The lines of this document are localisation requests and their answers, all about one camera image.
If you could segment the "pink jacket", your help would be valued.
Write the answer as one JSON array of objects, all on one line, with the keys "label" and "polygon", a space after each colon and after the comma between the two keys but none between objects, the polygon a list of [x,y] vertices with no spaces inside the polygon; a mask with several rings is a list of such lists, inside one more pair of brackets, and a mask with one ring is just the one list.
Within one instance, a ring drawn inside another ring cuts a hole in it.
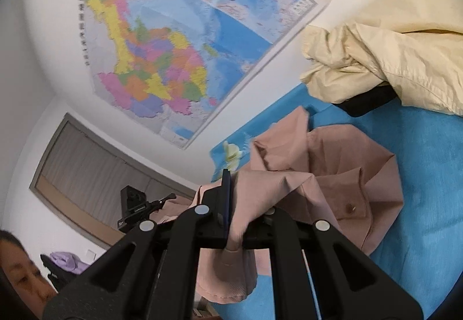
[{"label": "pink jacket", "polygon": [[271,272],[267,250],[245,250],[249,223],[271,208],[311,224],[326,220],[371,254],[403,208],[396,157],[347,124],[310,129],[296,108],[250,145],[234,176],[231,230],[224,249],[203,249],[195,290],[217,304],[235,304]]}]

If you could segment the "lilac cloth on chair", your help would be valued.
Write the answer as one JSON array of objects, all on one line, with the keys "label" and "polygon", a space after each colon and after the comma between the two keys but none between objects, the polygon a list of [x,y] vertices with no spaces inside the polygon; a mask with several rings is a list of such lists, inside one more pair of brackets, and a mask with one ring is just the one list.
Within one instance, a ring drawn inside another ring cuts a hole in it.
[{"label": "lilac cloth on chair", "polygon": [[89,267],[77,255],[69,252],[53,252],[49,258],[57,267],[75,275],[80,275]]}]

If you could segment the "blue floral bed sheet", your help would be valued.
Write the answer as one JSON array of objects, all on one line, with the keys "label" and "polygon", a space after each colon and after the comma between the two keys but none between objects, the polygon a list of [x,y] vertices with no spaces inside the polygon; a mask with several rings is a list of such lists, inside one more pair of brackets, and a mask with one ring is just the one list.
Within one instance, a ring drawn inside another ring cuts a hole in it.
[{"label": "blue floral bed sheet", "polygon": [[372,260],[421,305],[428,319],[462,317],[462,119],[393,100],[358,118],[298,86],[215,146],[214,178],[249,161],[250,141],[297,107],[311,128],[351,124],[390,152],[404,206]]}]

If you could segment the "grey framed window blind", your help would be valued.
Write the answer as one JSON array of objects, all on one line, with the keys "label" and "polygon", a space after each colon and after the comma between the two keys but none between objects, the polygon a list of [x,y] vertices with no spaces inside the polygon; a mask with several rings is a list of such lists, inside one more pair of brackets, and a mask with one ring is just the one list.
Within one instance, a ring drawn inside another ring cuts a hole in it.
[{"label": "grey framed window blind", "polygon": [[133,187],[150,200],[171,193],[181,201],[195,192],[121,152],[70,114],[58,125],[30,189],[60,219],[98,246],[121,237],[121,191]]}]

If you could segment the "black garment under pile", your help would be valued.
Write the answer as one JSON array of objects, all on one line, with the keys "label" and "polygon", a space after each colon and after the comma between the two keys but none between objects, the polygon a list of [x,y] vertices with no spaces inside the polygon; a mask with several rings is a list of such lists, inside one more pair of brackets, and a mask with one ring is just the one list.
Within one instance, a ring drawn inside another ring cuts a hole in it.
[{"label": "black garment under pile", "polygon": [[356,118],[382,107],[397,97],[398,96],[393,87],[390,84],[383,82],[377,87],[368,90],[365,93],[355,95],[340,104],[335,104],[335,106],[346,112],[350,117]]}]

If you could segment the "cream yellow garment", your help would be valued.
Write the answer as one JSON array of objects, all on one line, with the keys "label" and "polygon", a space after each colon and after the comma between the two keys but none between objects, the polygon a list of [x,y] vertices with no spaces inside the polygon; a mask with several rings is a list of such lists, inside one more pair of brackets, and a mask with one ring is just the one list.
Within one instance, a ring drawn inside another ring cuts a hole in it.
[{"label": "cream yellow garment", "polygon": [[383,83],[404,106],[462,114],[462,0],[373,0],[327,31],[304,29],[301,82],[340,104]]}]

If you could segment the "colourful wall map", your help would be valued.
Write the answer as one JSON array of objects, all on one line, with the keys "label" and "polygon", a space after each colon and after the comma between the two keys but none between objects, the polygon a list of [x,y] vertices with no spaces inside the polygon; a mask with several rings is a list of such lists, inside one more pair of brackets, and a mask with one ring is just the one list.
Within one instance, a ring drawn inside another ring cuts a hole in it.
[{"label": "colourful wall map", "polygon": [[95,94],[186,148],[327,0],[78,0]]}]

